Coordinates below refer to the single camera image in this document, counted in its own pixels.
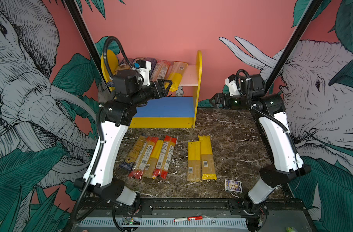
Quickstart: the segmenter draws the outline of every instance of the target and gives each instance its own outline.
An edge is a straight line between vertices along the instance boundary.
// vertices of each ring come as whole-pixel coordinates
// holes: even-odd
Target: red marker
[[[174,222],[183,222],[183,221],[192,221],[192,220],[202,220],[202,216],[196,216],[196,217],[180,217],[180,218],[175,218]]]

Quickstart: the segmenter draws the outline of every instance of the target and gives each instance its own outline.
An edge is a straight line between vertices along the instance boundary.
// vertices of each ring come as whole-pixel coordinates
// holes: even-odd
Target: spaghetti package
[[[153,178],[161,176],[161,178],[166,179],[168,174],[169,165],[171,162],[171,156],[174,152],[174,147],[176,144],[176,138],[166,136],[162,144],[162,149],[160,157],[158,158],[156,169],[153,172]]]
[[[144,177],[153,178],[153,171],[156,168],[156,164],[157,164],[157,160],[160,156],[162,144],[163,144],[163,140],[157,141],[155,148],[153,149],[151,156],[149,157],[148,163],[147,163],[146,167],[144,168],[144,173],[143,173]]]
[[[169,61],[157,60],[155,69],[153,70],[151,81],[156,81],[157,79],[164,79],[171,63]]]
[[[184,62],[174,62],[174,65],[171,69],[171,73],[168,77],[168,80],[171,80],[173,84],[170,87],[171,92],[175,92],[178,90],[180,82],[182,81],[183,74],[187,69],[188,64]]]
[[[201,141],[188,143],[188,181],[201,181]]]
[[[201,142],[201,166],[203,180],[216,180],[214,158],[212,157],[212,148],[210,136],[198,136]]]
[[[138,140],[135,142],[134,146],[128,153],[128,155],[125,157],[125,161],[120,164],[120,167],[127,169],[129,171],[132,170],[132,167],[136,161],[136,159],[139,156],[139,153],[146,142],[147,137],[145,136],[139,136]]]
[[[153,148],[157,143],[158,137],[148,137],[144,143],[142,150],[139,153],[138,158],[135,161],[135,165],[132,167],[132,171],[128,175],[129,177],[135,177],[136,179],[141,179],[143,175],[143,170],[151,156]]]

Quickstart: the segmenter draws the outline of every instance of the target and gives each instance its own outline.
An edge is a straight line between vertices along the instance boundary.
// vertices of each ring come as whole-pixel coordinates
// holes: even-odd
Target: pink wall
[[[82,1],[83,18],[94,42],[103,36],[120,39],[128,57],[149,56],[195,64],[202,50],[203,71],[200,100],[212,97],[224,79],[244,68],[258,70],[238,60],[219,41],[244,38],[273,56],[283,49],[294,28],[289,1],[238,0],[104,0],[105,16]]]

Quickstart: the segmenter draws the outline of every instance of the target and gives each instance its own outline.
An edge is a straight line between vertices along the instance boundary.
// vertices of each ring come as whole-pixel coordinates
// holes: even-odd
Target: wire
[[[109,36],[105,40],[104,45],[103,45],[103,61],[104,61],[105,68],[107,69],[108,74],[109,74],[111,79],[113,79],[113,74],[112,74],[111,68],[110,68],[109,63],[108,63],[107,53],[108,53],[109,44],[112,43],[112,41],[116,41],[116,43],[118,45],[118,48],[120,49],[121,54],[124,57],[124,60],[127,62],[127,64],[130,66],[131,69],[133,68],[132,64],[130,63],[129,59],[127,58],[127,56],[125,54],[124,49],[122,48],[122,45],[121,45],[120,41],[114,36]]]
[[[254,105],[253,102],[251,101],[251,98],[252,98],[252,92],[251,92],[252,80],[251,80],[251,78],[250,78],[250,75],[249,75],[248,72],[247,72],[246,70],[244,70],[244,69],[239,69],[239,70],[237,71],[237,73],[240,73],[240,72],[244,73],[245,76],[246,76],[246,78],[248,79],[248,80],[247,80],[247,97],[246,97],[246,104],[247,104],[247,105],[249,106],[249,108],[251,108],[254,112],[256,112],[256,113],[258,113],[258,114],[260,114],[260,115],[262,115],[262,116],[268,118],[269,120],[275,122],[277,125],[279,125],[279,126],[282,128],[283,132],[285,132],[286,137],[287,137],[287,139],[288,139],[288,141],[289,141],[289,143],[290,143],[291,149],[292,149],[292,151],[294,152],[294,155],[295,155],[295,156],[294,156],[294,157],[295,157],[295,163],[296,163],[297,169],[298,169],[298,171],[299,171],[299,165],[298,165],[298,163],[297,163],[297,157],[296,157],[296,156],[298,155],[298,152],[297,152],[297,149],[296,149],[296,146],[295,146],[295,143],[294,143],[294,139],[292,138],[289,129],[288,129],[285,125],[283,125],[280,121],[278,121],[276,118],[273,118],[273,117],[270,116],[269,114],[266,114],[266,113],[260,111],[259,109],[257,109],[256,105]]]
[[[100,204],[102,204],[103,202],[105,202],[106,200],[102,200],[99,203],[97,203],[93,208],[89,209],[88,211],[86,211],[82,216],[80,216],[79,218],[77,218],[78,215],[78,207],[82,202],[82,199],[84,198],[87,189],[89,188],[89,185],[91,183],[92,177],[95,174],[95,170],[97,169],[99,160],[100,160],[100,156],[102,155],[102,151],[103,151],[103,145],[104,145],[104,134],[103,134],[103,130],[101,127],[101,121],[100,121],[100,116],[101,113],[103,111],[103,108],[101,107],[99,109],[99,112],[97,114],[97,118],[96,118],[96,122],[97,122],[97,127],[98,127],[98,133],[99,133],[99,140],[100,140],[100,144],[99,144],[99,149],[98,149],[98,154],[95,158],[94,164],[92,165],[91,171],[90,171],[90,175],[87,178],[87,181],[84,185],[84,188],[82,189],[81,195],[78,198],[78,200],[75,203],[75,206],[73,207],[73,212],[72,212],[72,222],[74,224],[84,220],[93,210],[95,210],[95,208],[97,208]]]
[[[134,230],[138,229],[138,227],[129,228],[129,229],[126,229],[126,230],[122,229],[122,228],[118,225],[117,220],[116,220],[116,217],[115,217],[115,213],[114,213],[115,207],[116,207],[116,204],[114,204],[113,207],[112,207],[112,219],[113,219],[114,225],[116,226],[116,228],[117,228],[119,231],[125,232],[125,231],[128,231],[128,230],[134,231]]]

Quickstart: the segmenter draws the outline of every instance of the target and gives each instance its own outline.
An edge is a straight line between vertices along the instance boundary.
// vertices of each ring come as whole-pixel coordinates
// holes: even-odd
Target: jungle wallpaper
[[[0,0],[0,232],[65,227],[108,96],[63,1]]]

